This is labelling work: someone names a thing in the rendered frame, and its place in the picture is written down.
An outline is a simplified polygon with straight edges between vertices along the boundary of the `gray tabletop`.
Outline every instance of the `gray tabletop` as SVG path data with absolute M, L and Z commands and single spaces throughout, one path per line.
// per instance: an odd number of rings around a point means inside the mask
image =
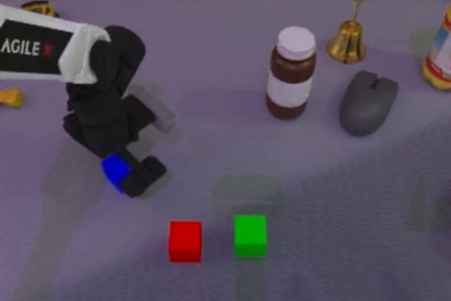
M 368 56 L 353 66 L 324 51 L 350 1 L 54 5 L 145 41 L 136 83 L 178 127 L 145 131 L 132 148 L 171 174 L 142 198 L 119 195 L 63 132 L 62 84 L 2 82 L 26 103 L 0 110 L 0 300 L 451 299 L 451 101 L 419 69 L 446 1 L 365 3 Z M 306 113 L 281 122 L 264 92 L 269 53 L 289 25 L 312 30 L 319 57 Z M 365 138 L 344 133 L 337 116 L 360 69 L 400 84 L 385 125 Z M 234 259 L 241 212 L 267 215 L 267 258 Z M 203 263 L 168 262 L 173 219 L 204 223 Z

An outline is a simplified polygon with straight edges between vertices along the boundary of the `mouse scroll wheel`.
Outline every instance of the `mouse scroll wheel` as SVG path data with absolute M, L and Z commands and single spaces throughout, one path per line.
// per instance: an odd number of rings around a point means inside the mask
M 371 88 L 373 90 L 375 90 L 376 88 L 378 88 L 379 83 L 381 82 L 381 79 L 376 79 L 373 81 L 373 83 L 371 84 Z

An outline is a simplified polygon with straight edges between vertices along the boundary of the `dark gray mouse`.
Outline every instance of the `dark gray mouse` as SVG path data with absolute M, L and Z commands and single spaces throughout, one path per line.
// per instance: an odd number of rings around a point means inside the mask
M 397 92 L 398 85 L 393 80 L 361 70 L 341 101 L 341 126 L 358 137 L 375 132 L 387 118 Z

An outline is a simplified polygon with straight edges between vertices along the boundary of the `green cube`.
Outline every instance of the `green cube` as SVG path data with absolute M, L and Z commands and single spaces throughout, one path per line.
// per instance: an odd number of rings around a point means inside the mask
M 264 257 L 268 247 L 264 215 L 235 215 L 235 256 Z

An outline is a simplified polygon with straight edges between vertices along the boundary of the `golden trident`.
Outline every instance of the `golden trident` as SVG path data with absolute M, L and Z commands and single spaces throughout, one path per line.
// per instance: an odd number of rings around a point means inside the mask
M 363 27 L 357 21 L 360 6 L 367 0 L 353 0 L 355 2 L 351 20 L 346 20 L 340 26 L 338 33 L 327 44 L 329 56 L 339 63 L 356 63 L 366 55 L 362 42 Z

